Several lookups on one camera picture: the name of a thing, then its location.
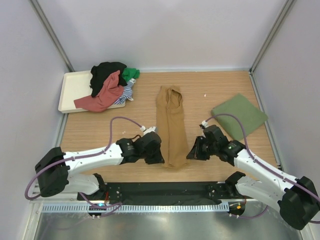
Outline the tan brown tank top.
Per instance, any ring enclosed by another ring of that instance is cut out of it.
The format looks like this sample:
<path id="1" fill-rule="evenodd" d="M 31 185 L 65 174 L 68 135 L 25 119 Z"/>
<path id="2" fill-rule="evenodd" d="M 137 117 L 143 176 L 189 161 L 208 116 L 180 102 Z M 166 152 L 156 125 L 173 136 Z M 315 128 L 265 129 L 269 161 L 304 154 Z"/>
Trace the tan brown tank top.
<path id="1" fill-rule="evenodd" d="M 183 96 L 178 86 L 161 86 L 156 97 L 156 128 L 161 138 L 160 151 L 167 168 L 189 164 Z"/>

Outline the olive green printed tank top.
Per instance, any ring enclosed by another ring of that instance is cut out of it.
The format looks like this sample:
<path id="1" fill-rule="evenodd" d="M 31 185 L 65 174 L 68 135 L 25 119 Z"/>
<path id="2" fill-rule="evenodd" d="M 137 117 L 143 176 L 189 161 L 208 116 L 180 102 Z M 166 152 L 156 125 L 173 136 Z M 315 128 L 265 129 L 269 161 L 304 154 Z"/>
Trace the olive green printed tank top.
<path id="1" fill-rule="evenodd" d="M 216 116 L 216 120 L 228 135 L 237 141 L 244 138 L 242 129 L 248 136 L 268 120 L 264 112 L 240 93 L 215 106 L 211 114 Z"/>

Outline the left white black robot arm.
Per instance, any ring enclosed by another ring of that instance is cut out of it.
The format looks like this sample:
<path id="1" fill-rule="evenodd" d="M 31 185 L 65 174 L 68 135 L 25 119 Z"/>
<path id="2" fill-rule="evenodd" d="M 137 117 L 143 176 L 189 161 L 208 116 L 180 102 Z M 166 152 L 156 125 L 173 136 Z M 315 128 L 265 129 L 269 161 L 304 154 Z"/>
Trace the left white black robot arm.
<path id="1" fill-rule="evenodd" d="M 138 138 L 121 138 L 107 147 L 78 152 L 63 152 L 54 147 L 35 165 L 40 196 L 52 197 L 61 192 L 79 192 L 101 200 L 106 194 L 99 174 L 83 175 L 91 169 L 135 163 L 162 164 L 160 136 L 154 131 Z"/>

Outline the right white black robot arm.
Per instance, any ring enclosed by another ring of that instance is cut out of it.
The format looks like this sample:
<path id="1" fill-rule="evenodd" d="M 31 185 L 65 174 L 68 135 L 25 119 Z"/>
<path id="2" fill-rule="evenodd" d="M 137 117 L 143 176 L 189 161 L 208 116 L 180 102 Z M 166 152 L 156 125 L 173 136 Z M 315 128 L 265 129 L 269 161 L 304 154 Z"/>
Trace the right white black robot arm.
<path id="1" fill-rule="evenodd" d="M 229 197 L 256 199 L 277 211 L 296 230 L 316 224 L 313 218 L 320 211 L 320 198 L 311 179 L 297 178 L 270 165 L 255 155 L 247 143 L 228 140 L 217 125 L 203 122 L 200 127 L 202 135 L 196 137 L 187 158 L 205 161 L 216 156 L 241 169 L 225 181 Z"/>

